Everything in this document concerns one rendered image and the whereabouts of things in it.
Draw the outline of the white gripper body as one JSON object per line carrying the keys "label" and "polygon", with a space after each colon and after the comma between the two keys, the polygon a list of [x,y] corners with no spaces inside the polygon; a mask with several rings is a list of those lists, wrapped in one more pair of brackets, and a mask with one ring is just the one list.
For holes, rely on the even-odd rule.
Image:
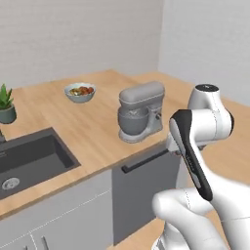
{"label": "white gripper body", "polygon": [[183,153],[183,142],[179,132],[175,132],[172,134],[168,133],[166,140],[166,148],[177,155],[181,155]]}

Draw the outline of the grey stand mixer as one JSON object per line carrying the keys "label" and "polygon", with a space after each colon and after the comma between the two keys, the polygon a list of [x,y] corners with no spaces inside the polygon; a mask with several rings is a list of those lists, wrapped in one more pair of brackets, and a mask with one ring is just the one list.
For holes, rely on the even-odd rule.
{"label": "grey stand mixer", "polygon": [[119,138],[134,144],[161,131],[164,96],[164,85],[157,81],[122,90],[117,111]]}

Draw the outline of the red fruit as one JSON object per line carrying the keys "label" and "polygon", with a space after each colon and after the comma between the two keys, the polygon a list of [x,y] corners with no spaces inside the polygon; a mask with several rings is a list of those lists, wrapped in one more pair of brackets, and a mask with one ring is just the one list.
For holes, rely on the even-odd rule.
{"label": "red fruit", "polygon": [[88,94],[92,94],[94,92],[94,89],[92,87],[80,87],[80,94],[81,95],[88,95]]}

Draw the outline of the white bowl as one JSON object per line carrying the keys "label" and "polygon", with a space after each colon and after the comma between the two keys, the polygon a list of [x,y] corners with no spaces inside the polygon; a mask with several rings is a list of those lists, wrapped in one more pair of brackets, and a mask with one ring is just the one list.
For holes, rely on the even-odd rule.
{"label": "white bowl", "polygon": [[[80,95],[80,96],[72,96],[69,91],[73,88],[77,88],[79,89],[80,87],[92,87],[94,89],[94,92],[92,94],[88,94],[88,95]],[[76,83],[72,83],[67,85],[64,88],[64,93],[65,95],[74,103],[78,103],[78,104],[82,104],[82,103],[86,103],[88,102],[90,99],[92,99],[96,93],[96,86],[92,83],[87,83],[87,82],[76,82]]]}

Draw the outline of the white cupboard door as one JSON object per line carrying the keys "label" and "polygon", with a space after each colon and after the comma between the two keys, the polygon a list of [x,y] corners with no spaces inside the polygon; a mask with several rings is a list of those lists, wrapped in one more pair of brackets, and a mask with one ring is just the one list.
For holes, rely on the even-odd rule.
{"label": "white cupboard door", "polygon": [[111,191],[104,192],[31,233],[37,250],[106,250],[113,241]]}
{"label": "white cupboard door", "polygon": [[1,246],[0,250],[23,250],[24,246],[27,246],[28,250],[35,250],[35,246],[29,235],[25,235],[10,243]]}

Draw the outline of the white drawer front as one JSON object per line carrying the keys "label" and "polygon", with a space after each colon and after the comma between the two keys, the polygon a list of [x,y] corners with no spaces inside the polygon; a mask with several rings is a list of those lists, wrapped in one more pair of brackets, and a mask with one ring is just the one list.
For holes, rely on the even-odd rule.
{"label": "white drawer front", "polygon": [[111,172],[106,170],[74,184],[60,178],[55,187],[48,181],[1,200],[0,247],[29,235],[37,250],[34,230],[109,190]]}

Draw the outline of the dark grey sink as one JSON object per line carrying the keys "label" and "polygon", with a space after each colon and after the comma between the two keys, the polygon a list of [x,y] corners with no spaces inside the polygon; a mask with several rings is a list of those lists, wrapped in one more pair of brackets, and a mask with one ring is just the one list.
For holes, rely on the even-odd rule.
{"label": "dark grey sink", "polygon": [[80,166],[53,128],[0,144],[0,200]]}

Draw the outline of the green plant in grey pot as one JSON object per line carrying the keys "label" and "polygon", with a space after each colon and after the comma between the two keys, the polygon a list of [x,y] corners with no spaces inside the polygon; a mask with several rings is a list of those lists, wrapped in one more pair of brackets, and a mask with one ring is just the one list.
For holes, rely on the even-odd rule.
{"label": "green plant in grey pot", "polygon": [[11,124],[17,119],[11,95],[12,90],[7,90],[6,85],[2,84],[0,87],[0,123]]}

